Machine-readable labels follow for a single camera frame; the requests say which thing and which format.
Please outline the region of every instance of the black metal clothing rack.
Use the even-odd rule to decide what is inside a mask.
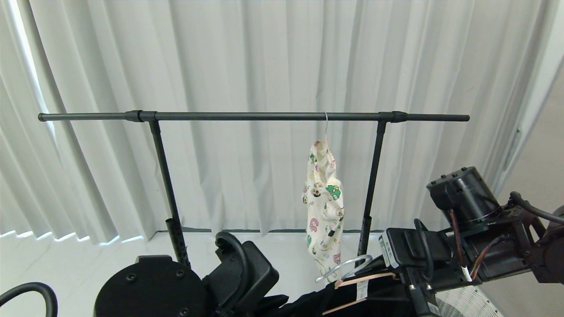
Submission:
[[[75,120],[127,120],[132,122],[148,122],[153,135],[155,149],[157,151],[158,164],[161,169],[162,181],[165,185],[166,197],[168,198],[171,218],[166,220],[166,226],[173,244],[177,261],[190,267],[186,243],[182,234],[180,216],[172,181],[170,180],[169,167],[166,163],[165,149],[161,138],[159,121],[378,121],[376,132],[376,144],[372,156],[372,167],[368,182],[368,192],[360,239],[358,255],[366,254],[368,249],[368,236],[372,217],[370,209],[376,185],[378,163],[384,141],[386,124],[404,121],[469,121],[467,115],[420,115],[400,111],[375,112],[375,113],[338,113],[338,112],[157,112],[133,110],[120,113],[40,113],[40,121],[75,121]]]

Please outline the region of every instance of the white curtain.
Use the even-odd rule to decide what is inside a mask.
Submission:
[[[496,186],[553,28],[540,1],[18,1],[34,69],[2,3],[3,232],[76,232],[93,241],[166,229],[168,206],[147,124],[47,111],[469,114],[468,123],[386,129],[372,228],[445,224],[425,185],[475,165]],[[37,76],[37,89],[34,87]],[[307,154],[325,122],[162,122],[182,225],[305,228]],[[376,124],[330,122],[359,229]]]

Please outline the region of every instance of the black cylindrical motor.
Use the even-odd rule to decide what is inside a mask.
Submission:
[[[449,210],[454,211],[461,229],[483,222],[500,210],[494,195],[473,166],[441,175],[429,183],[427,189],[449,222]]]

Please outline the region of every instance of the clothing tag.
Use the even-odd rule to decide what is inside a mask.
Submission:
[[[368,280],[356,284],[356,300],[360,301],[368,297]]]

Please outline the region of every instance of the screw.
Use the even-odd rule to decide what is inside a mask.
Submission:
[[[129,274],[127,277],[125,277],[125,279],[126,279],[128,282],[132,283],[132,282],[135,282],[135,280],[137,279],[137,275],[131,273],[131,274]]]
[[[186,316],[188,316],[188,313],[189,313],[188,308],[182,308],[180,310],[180,313],[178,313],[178,316],[179,317],[186,317]]]

